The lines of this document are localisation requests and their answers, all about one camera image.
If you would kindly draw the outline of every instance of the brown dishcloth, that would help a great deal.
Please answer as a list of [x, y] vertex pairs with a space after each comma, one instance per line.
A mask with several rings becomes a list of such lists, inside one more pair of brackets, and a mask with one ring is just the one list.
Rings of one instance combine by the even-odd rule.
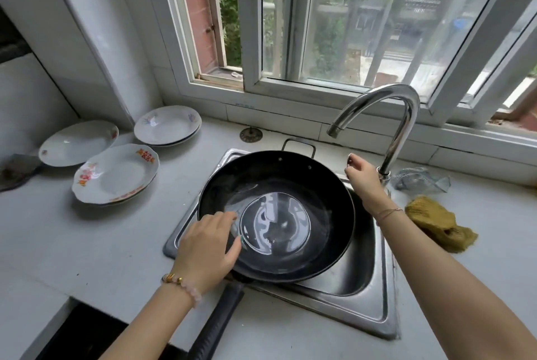
[[455, 214], [427, 196], [418, 196], [405, 207], [406, 215], [449, 253], [461, 253], [477, 239], [471, 228], [458, 226]]

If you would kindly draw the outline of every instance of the faucet spout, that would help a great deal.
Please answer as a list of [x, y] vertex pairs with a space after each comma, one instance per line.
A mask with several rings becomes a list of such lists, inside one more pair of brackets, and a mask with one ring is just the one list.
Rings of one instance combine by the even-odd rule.
[[382, 164], [377, 168], [379, 178], [383, 185], [386, 185], [390, 179], [390, 166], [397, 159], [401, 148], [403, 147], [406, 138], [410, 134], [420, 109], [420, 96], [408, 84], [388, 84], [383, 85], [369, 91], [366, 91], [361, 96], [351, 101], [334, 120], [327, 132], [333, 138], [337, 138], [338, 134], [343, 131], [346, 126], [359, 113], [366, 108], [372, 106], [379, 101], [388, 98], [399, 99], [405, 104], [405, 112], [399, 127], [395, 133], [392, 143], [388, 147], [386, 156]]

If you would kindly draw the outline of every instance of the pan handle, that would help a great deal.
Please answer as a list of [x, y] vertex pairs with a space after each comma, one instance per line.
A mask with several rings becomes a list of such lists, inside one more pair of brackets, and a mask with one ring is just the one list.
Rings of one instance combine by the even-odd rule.
[[215, 309], [192, 344], [187, 360], [209, 360], [213, 357], [229, 319], [244, 296], [244, 283], [233, 281], [225, 286]]
[[317, 150], [317, 148], [315, 148], [315, 145], [313, 145], [311, 142], [309, 142], [307, 139], [303, 139], [303, 138], [297, 138], [297, 137], [292, 137], [292, 138], [287, 138], [284, 142], [284, 146], [281, 147], [281, 150], [284, 150], [285, 149], [285, 146], [287, 145], [287, 143], [289, 141], [295, 141], [295, 142], [301, 142], [301, 143], [305, 143], [306, 145], [309, 145], [313, 148], [313, 152], [312, 152], [312, 156], [311, 158], [313, 159], [313, 157], [315, 156], [315, 151]]

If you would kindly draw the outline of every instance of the bracelet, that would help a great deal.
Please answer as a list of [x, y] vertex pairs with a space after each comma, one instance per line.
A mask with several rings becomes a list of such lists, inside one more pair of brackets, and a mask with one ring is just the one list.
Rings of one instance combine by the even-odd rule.
[[189, 282], [182, 279], [182, 277], [176, 278], [175, 274], [164, 274], [162, 276], [162, 282], [165, 284], [176, 284], [183, 288], [194, 300], [194, 307], [201, 301], [201, 294], [198, 290]]
[[388, 217], [390, 214], [392, 214], [393, 212], [402, 212], [403, 209], [402, 208], [387, 208], [386, 210], [382, 210], [377, 216], [379, 217], [377, 220], [376, 220], [376, 225], [378, 226], [379, 225], [379, 221], [381, 220], [384, 220], [386, 219], [386, 217]]

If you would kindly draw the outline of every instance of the sink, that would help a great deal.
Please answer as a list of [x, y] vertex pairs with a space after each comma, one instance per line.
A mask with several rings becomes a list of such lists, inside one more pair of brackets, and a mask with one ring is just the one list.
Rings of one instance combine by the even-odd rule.
[[[249, 152], [228, 150], [215, 171]], [[349, 180], [338, 175], [348, 188], [355, 208], [354, 233], [345, 254], [322, 274], [296, 284], [252, 282], [248, 288], [267, 293], [294, 305], [385, 339], [398, 337], [395, 311], [394, 259], [375, 220], [362, 206]], [[197, 220], [199, 195], [164, 245], [166, 256], [175, 258], [181, 236]]]
[[337, 296], [354, 295], [364, 289], [371, 282], [375, 267], [375, 223], [350, 183], [345, 184], [355, 209], [351, 243], [343, 257], [331, 268], [315, 278], [296, 284]]

